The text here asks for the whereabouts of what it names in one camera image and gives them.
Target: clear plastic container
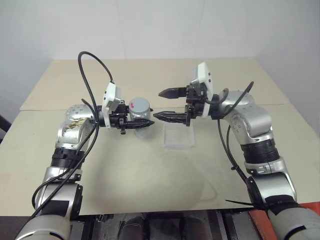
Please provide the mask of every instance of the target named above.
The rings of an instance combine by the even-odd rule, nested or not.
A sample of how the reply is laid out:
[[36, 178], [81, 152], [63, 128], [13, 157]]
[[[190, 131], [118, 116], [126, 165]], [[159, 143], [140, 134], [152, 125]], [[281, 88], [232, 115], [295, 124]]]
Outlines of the clear plastic container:
[[163, 126], [163, 144], [166, 149], [189, 149], [195, 145], [192, 124], [166, 122]]

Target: table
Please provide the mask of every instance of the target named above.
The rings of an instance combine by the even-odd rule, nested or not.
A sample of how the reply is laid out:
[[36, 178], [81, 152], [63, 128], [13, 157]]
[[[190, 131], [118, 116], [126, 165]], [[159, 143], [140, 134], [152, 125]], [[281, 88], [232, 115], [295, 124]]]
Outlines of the table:
[[[171, 101], [154, 96], [165, 88], [186, 85], [186, 73], [182, 71], [180, 75], [175, 69], [191, 68], [199, 61], [106, 62], [116, 84], [126, 92], [123, 96], [127, 103], [134, 97], [148, 96], [155, 112], [164, 109], [182, 112], [184, 99], [173, 100], [170, 106]], [[206, 62], [216, 78], [213, 80], [215, 91], [224, 87], [244, 89], [248, 82], [256, 79], [251, 94], [272, 117], [276, 147], [285, 159], [299, 203], [319, 201], [319, 138], [286, 96], [255, 59], [207, 59]], [[104, 72], [100, 72], [98, 65], [90, 60], [85, 61], [84, 68], [93, 92], [102, 96], [101, 89], [106, 87]], [[165, 76], [163, 81], [159, 69]], [[32, 213], [31, 196], [50, 164], [65, 109], [87, 95], [77, 71], [76, 61], [54, 61], [21, 107], [0, 145], [1, 216], [28, 216]], [[127, 75], [126, 79], [132, 81], [125, 82], [121, 75]], [[156, 81], [142, 87], [151, 75]], [[117, 129], [101, 128], [82, 167], [81, 215], [239, 208], [242, 206], [225, 199], [249, 202], [246, 186], [237, 173], [230, 170], [231, 164], [222, 148], [216, 121], [208, 118], [192, 120], [195, 146], [168, 150], [163, 148], [163, 122], [153, 120], [155, 124], [150, 139], [139, 139], [132, 130], [120, 135]], [[222, 121], [222, 128], [227, 126]], [[230, 146], [244, 169], [243, 154], [233, 134]]]

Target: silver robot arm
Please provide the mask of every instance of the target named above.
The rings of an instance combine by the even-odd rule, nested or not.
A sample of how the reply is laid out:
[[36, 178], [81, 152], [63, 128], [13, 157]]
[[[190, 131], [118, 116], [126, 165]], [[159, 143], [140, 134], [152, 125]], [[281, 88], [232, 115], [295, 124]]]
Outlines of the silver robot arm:
[[213, 94], [212, 87], [208, 87], [212, 85], [212, 76], [204, 62], [195, 72], [186, 87], [168, 88], [159, 93], [160, 97], [168, 99], [186, 97], [184, 113], [162, 111], [153, 116], [186, 126], [196, 117], [226, 120], [243, 151], [244, 165], [250, 174], [245, 177], [245, 184], [251, 202], [266, 210], [277, 237], [281, 240], [320, 239], [320, 216], [296, 202], [296, 190], [275, 146], [269, 113], [256, 105], [248, 93], [243, 95], [241, 91], [226, 88], [220, 94]]
[[[55, 151], [51, 165], [46, 169], [43, 182], [55, 178], [68, 168], [73, 167], [84, 155], [88, 147], [89, 133], [94, 128], [94, 116], [84, 104], [70, 107], [57, 133]], [[74, 172], [69, 181], [57, 192], [35, 218], [25, 224], [17, 240], [68, 240], [70, 238], [70, 220], [79, 215], [82, 203], [83, 187], [77, 184], [81, 180], [81, 166]], [[63, 181], [66, 175], [43, 186], [37, 193], [35, 209]]]

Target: white wall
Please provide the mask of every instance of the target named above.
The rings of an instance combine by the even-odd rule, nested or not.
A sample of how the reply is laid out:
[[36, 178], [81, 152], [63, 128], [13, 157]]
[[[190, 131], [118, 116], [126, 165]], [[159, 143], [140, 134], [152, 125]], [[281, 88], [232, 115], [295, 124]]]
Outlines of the white wall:
[[0, 31], [0, 114], [9, 121], [51, 59], [87, 50], [104, 59], [258, 56], [317, 127], [315, 111], [304, 111], [317, 99], [288, 89], [302, 77], [311, 89], [319, 82], [317, 63], [307, 65], [319, 59], [309, 46], [319, 37], [318, 0], [2, 0]]

